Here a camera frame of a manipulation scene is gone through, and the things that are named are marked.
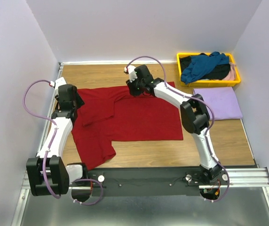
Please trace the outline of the red t shirt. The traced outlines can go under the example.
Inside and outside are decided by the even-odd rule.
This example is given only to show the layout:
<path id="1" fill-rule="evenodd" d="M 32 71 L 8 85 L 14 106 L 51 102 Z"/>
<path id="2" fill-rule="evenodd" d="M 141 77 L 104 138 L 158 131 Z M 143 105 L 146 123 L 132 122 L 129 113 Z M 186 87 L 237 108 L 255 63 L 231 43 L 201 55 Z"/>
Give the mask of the red t shirt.
<path id="1" fill-rule="evenodd" d="M 72 136 L 81 161 L 92 170 L 116 155 L 113 141 L 182 140 L 177 107 L 149 95 L 134 97 L 127 86 L 79 89 Z"/>

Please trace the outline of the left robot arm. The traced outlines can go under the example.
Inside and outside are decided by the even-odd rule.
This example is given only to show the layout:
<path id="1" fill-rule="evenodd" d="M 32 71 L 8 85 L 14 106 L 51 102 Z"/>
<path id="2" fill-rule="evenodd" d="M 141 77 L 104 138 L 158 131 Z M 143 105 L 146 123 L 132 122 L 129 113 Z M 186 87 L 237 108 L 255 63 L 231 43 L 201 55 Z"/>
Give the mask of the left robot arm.
<path id="1" fill-rule="evenodd" d="M 88 182 L 87 168 L 83 163 L 65 166 L 63 149 L 78 117 L 77 110 L 84 105 L 74 85 L 64 78 L 50 81 L 57 101 L 50 117 L 51 128 L 36 157 L 26 163 L 31 193 L 34 196 L 52 195 L 59 199 L 66 194 L 71 183 L 83 186 Z"/>

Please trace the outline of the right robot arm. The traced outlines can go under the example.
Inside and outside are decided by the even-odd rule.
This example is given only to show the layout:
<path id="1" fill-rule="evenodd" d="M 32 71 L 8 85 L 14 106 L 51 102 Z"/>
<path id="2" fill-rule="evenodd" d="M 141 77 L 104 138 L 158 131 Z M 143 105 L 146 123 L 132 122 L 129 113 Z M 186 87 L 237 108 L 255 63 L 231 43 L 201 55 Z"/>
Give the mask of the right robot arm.
<path id="1" fill-rule="evenodd" d="M 207 185 L 217 180 L 222 167 L 210 138 L 210 115 L 201 95 L 189 95 L 169 85 L 161 78 L 153 78 L 146 65 L 124 67 L 129 76 L 126 84 L 132 96 L 143 93 L 160 98 L 180 110 L 183 128 L 192 135 L 200 159 L 200 178 Z"/>

